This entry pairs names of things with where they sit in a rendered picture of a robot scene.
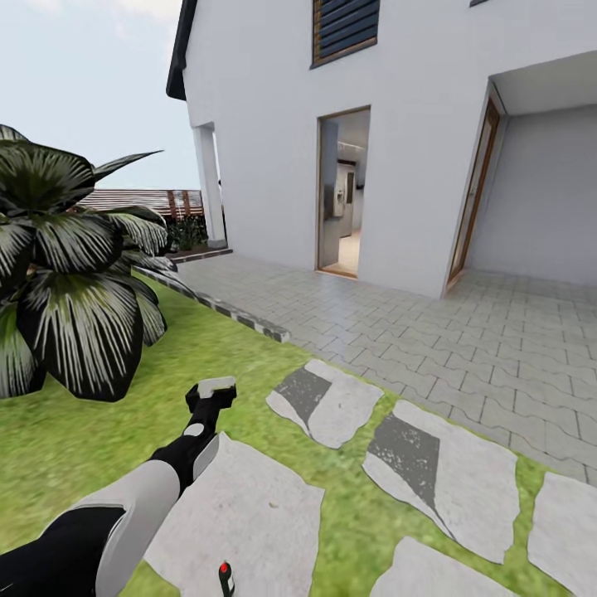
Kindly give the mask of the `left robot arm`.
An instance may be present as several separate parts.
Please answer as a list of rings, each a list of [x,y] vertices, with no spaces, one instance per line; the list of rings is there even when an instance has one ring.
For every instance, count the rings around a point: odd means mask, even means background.
[[[185,434],[72,505],[35,541],[0,555],[0,597],[118,597],[182,491],[219,450],[216,418],[233,404],[235,383],[200,381],[187,395]]]

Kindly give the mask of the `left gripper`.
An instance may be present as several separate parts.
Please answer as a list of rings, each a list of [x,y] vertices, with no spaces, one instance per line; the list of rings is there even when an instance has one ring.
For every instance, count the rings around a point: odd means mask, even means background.
[[[227,388],[216,388],[212,397],[206,399],[200,398],[199,385],[195,385],[191,393],[187,395],[187,402],[189,404],[188,410],[190,412],[197,412],[201,408],[210,407],[218,415],[220,409],[228,409],[233,404],[233,399],[236,398],[236,387],[228,386]]]

